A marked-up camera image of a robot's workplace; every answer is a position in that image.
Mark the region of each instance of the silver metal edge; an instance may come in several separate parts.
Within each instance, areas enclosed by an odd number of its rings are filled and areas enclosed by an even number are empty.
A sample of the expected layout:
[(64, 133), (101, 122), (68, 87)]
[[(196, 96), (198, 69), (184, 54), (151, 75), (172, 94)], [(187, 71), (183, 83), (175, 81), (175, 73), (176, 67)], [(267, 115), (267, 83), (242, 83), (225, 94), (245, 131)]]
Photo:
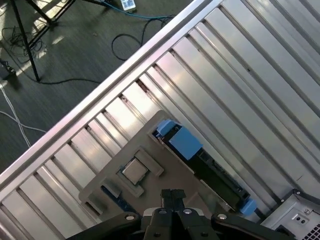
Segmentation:
[[(74, 136), (88, 121), (94, 118), (103, 107), (116, 98), (121, 91), (137, 79), (143, 71), (149, 68), (152, 63), (159, 59), (222, 1), (223, 0), (194, 0), (132, 55), (129, 60), (121, 65), (99, 87), (80, 102), (0, 175), (0, 201), (58, 151), (63, 144), (68, 141), (66, 138), (70, 139)], [(180, 30), (173, 36), (170, 36), (173, 34), (173, 31), (186, 20), (186, 17), (190, 17), (190, 21), (185, 25), (181, 25)], [(140, 64), (146, 57), (148, 57), (147, 61)], [(75, 125), (72, 125), (80, 117), (83, 118)]]

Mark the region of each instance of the tripod leg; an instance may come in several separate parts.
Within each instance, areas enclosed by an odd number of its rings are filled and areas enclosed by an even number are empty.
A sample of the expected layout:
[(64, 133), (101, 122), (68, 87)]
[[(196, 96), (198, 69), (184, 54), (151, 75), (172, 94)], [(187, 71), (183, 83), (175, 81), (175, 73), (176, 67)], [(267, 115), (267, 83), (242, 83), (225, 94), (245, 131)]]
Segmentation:
[(46, 22), (49, 25), (52, 23), (52, 20), (50, 19), (50, 17), (48, 17), (48, 15), (45, 14), (44, 11), (42, 11), (42, 9), (38, 7), (38, 5), (33, 0), (26, 0), (26, 2), (30, 4), (31, 7), (33, 7), (34, 10), (36, 10), (46, 20)]
[(24, 26), (22, 24), (22, 21), (21, 21), (20, 15), (19, 15), (19, 11), (18, 11), (16, 2), (15, 2), (15, 0), (10, 0), (10, 2), (12, 4), (12, 8), (13, 8), (13, 11), (14, 11), (14, 14), (15, 14), (15, 18), (16, 18), (16, 21), (18, 22), (18, 25), (19, 25), (19, 28), (20, 28), (20, 31), (21, 31), (23, 44), (24, 44), (24, 47), (26, 48), (26, 51), (28, 53), (29, 60), (31, 62), (31, 66), (32, 66), (32, 69), (33, 69), (33, 72), (34, 72), (35, 79), (36, 79), (37, 82), (40, 82), (40, 78), (39, 78), (38, 72), (37, 72), (37, 67), (36, 67), (36, 64), (35, 64), (35, 61), (34, 61), (34, 57), (32, 56), (30, 47), (29, 47), (27, 35), (26, 35), (26, 32), (25, 32)]

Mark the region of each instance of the power strip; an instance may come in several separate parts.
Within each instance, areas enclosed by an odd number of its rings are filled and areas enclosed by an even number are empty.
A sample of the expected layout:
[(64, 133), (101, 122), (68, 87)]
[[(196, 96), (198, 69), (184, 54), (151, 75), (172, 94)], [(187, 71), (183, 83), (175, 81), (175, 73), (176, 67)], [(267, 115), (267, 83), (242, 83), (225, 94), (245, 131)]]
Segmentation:
[(126, 12), (132, 12), (136, 9), (134, 0), (121, 0), (122, 8)]

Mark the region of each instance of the metal stand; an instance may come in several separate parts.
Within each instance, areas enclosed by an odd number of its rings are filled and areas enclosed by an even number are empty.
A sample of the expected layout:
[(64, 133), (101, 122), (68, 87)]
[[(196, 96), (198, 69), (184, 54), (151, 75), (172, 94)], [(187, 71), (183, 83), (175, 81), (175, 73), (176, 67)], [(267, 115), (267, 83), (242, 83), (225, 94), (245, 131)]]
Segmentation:
[[(95, 0), (83, 0), (85, 2), (89, 2), (92, 4), (97, 4), (103, 7), (107, 7), (105, 4), (103, 4), (102, 2), (99, 1), (95, 1)], [(34, 57), (31, 53), (31, 48), (35, 46), (35, 44), (41, 39), (41, 37), (52, 27), (57, 25), (57, 21), (58, 19), (71, 7), (72, 4), (74, 4), (76, 2), (76, 0), (69, 0), (57, 13), (53, 18), (48, 17), (48, 15), (46, 15), (42, 9), (40, 7), (38, 7), (38, 5), (33, 2), (33, 0), (26, 0), (26, 2), (33, 7), (34, 10), (36, 10), (45, 20), (46, 20), (46, 25), (36, 33), (36, 35), (28, 42), (28, 38), (23, 26), (23, 23), (21, 21), (20, 18), (20, 14), (19, 14), (19, 10), (18, 7), (16, 5), (16, 0), (10, 0), (12, 7), (13, 7), (13, 11), (14, 11), (14, 15), (16, 18), (16, 21), (18, 22), (18, 26), (20, 28), (21, 31), (21, 35), (22, 35), (22, 39), (23, 39), (23, 44), (24, 47), (26, 49), (26, 52), (28, 54), (29, 60), (31, 62), (31, 66), (34, 72), (34, 76), (37, 82), (40, 82), (40, 78), (38, 75), (38, 71), (37, 71), (37, 67), (34, 61)]]

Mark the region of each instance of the blue plastic clip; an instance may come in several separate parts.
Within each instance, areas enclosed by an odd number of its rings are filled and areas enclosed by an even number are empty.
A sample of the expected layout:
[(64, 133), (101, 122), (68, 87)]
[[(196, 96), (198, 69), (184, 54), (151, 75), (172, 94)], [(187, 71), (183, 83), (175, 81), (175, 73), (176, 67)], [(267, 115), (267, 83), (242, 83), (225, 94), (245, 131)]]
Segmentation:
[(253, 200), (252, 198), (249, 198), (246, 201), (245, 205), (240, 209), (240, 212), (245, 216), (249, 216), (253, 214), (256, 209), (257, 209), (256, 201)]

